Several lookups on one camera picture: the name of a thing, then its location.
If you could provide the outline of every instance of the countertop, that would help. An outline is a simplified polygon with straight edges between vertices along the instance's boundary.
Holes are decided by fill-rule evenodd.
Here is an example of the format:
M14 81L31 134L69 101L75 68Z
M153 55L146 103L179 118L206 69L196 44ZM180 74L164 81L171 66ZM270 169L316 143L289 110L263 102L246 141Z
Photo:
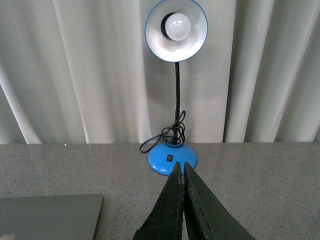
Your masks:
M0 145L0 198L102 194L96 239L131 240L167 180L139 146ZM319 142L189 146L195 171L257 240L320 239Z

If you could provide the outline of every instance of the blue lamp shade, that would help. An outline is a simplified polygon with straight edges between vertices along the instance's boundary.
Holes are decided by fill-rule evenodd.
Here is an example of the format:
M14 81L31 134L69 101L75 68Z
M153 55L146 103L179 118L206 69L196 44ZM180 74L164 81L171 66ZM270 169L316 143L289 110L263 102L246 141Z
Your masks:
M163 34L161 24L170 14L187 17L191 25L187 37L173 40L174 37L172 39ZM192 57L203 46L208 33L207 16L194 0L162 0L149 13L144 33L149 48L156 56L167 62L181 62Z

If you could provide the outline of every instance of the power switch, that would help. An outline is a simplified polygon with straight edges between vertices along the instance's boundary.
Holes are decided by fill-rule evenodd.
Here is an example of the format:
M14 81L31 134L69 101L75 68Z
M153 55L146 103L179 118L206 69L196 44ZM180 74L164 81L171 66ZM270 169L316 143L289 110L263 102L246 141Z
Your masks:
M173 158L174 158L173 155L169 155L169 154L168 154L168 155L166 156L166 161L167 161L167 162L172 162L172 159L173 159Z

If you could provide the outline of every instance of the laptop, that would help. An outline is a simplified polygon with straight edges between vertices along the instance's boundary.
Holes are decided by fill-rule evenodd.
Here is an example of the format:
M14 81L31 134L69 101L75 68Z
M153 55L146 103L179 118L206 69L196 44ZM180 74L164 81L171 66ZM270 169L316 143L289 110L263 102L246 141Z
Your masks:
M0 240L92 240L100 194L0 198Z

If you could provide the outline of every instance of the coiled cord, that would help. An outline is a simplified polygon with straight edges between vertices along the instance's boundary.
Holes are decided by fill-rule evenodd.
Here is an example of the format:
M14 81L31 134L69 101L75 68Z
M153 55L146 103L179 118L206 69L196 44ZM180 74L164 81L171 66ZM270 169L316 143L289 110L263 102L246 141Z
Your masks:
M159 135L154 136L148 139L147 141L145 141L144 143L142 143L140 146L140 151L143 154L148 153L151 149L153 149L159 143L161 139L163 139L166 145L170 148L174 148L174 149L181 148L186 141L186 137L185 137L186 127L183 123L185 117L186 117L186 111L183 110L172 126L165 127L164 129L162 129ZM156 142L151 147L149 147L147 150L142 149L145 144L151 142L156 138L157 138Z

